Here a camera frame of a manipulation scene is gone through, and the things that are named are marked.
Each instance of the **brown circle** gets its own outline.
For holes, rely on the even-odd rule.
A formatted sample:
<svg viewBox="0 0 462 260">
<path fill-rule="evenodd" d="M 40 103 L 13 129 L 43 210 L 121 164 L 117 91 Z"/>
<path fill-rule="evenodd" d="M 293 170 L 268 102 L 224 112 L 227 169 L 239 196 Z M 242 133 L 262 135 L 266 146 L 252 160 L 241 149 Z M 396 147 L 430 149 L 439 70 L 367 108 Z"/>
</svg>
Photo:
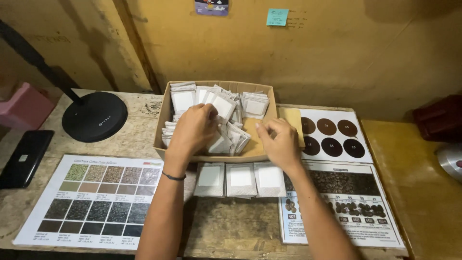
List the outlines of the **brown circle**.
<svg viewBox="0 0 462 260">
<path fill-rule="evenodd" d="M 354 158 L 361 158 L 365 154 L 364 146 L 354 139 L 347 139 L 343 142 L 345 152 Z"/>
<path fill-rule="evenodd" d="M 338 157 L 343 153 L 342 145 L 339 141 L 327 137 L 321 142 L 321 147 L 326 152 L 326 154 L 332 157 Z"/>
<path fill-rule="evenodd" d="M 304 134 L 312 134 L 316 130 L 316 125 L 313 120 L 309 118 L 302 118 L 302 132 Z"/>
<path fill-rule="evenodd" d="M 305 154 L 313 156 L 321 151 L 321 146 L 319 146 L 319 143 L 316 141 L 316 139 L 310 136 L 305 136 L 303 137 L 303 140 L 305 141 L 305 149 L 303 150 Z"/>
<path fill-rule="evenodd" d="M 351 121 L 345 119 L 340 120 L 337 126 L 339 127 L 340 133 L 346 136 L 353 137 L 358 134 L 358 128 Z"/>
<path fill-rule="evenodd" d="M 334 122 L 330 121 L 327 118 L 319 119 L 316 123 L 316 126 L 321 131 L 321 133 L 327 136 L 331 136 L 335 134 L 335 132 L 337 131 L 337 127 L 335 126 Z"/>
</svg>

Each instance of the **coffee color chart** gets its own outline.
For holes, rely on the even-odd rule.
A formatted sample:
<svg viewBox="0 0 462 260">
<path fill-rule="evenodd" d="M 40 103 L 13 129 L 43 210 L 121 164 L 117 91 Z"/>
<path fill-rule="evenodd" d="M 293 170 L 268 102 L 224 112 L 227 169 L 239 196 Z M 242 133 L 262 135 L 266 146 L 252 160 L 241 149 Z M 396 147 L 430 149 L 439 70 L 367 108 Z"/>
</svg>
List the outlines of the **coffee color chart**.
<svg viewBox="0 0 462 260">
<path fill-rule="evenodd" d="M 300 114 L 303 159 L 373 162 L 354 112 L 300 109 Z"/>
<path fill-rule="evenodd" d="M 13 244 L 136 250 L 163 163 L 64 155 Z"/>
</svg>

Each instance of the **roast color chart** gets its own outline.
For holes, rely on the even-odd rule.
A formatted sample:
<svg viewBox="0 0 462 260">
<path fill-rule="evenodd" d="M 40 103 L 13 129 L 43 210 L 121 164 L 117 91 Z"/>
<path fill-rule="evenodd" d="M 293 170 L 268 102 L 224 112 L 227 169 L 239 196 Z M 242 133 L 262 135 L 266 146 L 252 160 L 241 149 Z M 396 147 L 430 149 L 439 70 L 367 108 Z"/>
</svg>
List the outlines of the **roast color chart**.
<svg viewBox="0 0 462 260">
<path fill-rule="evenodd" d="M 64 155 L 13 244 L 136 250 L 163 163 Z"/>
</svg>

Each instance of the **hand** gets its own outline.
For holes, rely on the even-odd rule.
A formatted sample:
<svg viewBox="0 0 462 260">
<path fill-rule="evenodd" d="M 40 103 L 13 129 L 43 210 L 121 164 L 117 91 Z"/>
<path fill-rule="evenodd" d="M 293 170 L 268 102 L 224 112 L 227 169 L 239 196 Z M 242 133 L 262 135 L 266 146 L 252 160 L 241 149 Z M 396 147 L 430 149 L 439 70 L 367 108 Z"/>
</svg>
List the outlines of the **hand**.
<svg viewBox="0 0 462 260">
<path fill-rule="evenodd" d="M 217 115 L 218 112 L 212 104 L 190 107 L 178 120 L 166 154 L 189 161 L 215 135 Z"/>
<path fill-rule="evenodd" d="M 287 174 L 299 172 L 292 170 L 301 166 L 298 133 L 294 127 L 282 118 L 275 118 L 264 125 L 257 124 L 256 130 L 271 162 Z M 274 139 L 268 134 L 269 130 L 276 132 Z"/>
</svg>

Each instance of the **black phone case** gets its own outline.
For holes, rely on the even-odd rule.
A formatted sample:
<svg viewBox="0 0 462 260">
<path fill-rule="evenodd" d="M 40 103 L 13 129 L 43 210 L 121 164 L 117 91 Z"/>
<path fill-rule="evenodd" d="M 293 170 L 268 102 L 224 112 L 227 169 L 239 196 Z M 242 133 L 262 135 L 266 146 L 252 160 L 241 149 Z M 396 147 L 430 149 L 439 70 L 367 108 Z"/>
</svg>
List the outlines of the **black phone case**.
<svg viewBox="0 0 462 260">
<path fill-rule="evenodd" d="M 0 189 L 29 186 L 54 133 L 51 130 L 24 133 L 0 175 Z"/>
</svg>

